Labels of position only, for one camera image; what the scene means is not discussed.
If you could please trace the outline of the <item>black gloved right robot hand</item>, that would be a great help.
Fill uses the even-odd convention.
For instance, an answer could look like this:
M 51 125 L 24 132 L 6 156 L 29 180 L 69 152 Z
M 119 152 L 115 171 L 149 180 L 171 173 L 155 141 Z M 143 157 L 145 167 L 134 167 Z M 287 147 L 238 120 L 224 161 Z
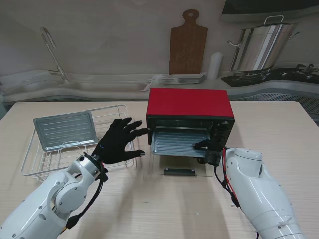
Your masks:
M 229 129 L 226 125 L 218 124 L 211 131 L 210 139 L 203 140 L 193 145 L 196 150 L 210 150 L 220 152 L 227 141 Z

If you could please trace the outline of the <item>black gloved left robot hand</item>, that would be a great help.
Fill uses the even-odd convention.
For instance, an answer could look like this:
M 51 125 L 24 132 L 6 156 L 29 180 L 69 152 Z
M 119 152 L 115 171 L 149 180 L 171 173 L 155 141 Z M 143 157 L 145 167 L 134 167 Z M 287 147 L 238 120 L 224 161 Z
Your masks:
M 131 120 L 131 117 L 115 119 L 91 155 L 108 165 L 144 156 L 142 150 L 125 151 L 128 143 L 149 133 L 147 128 L 139 129 L 142 121 Z

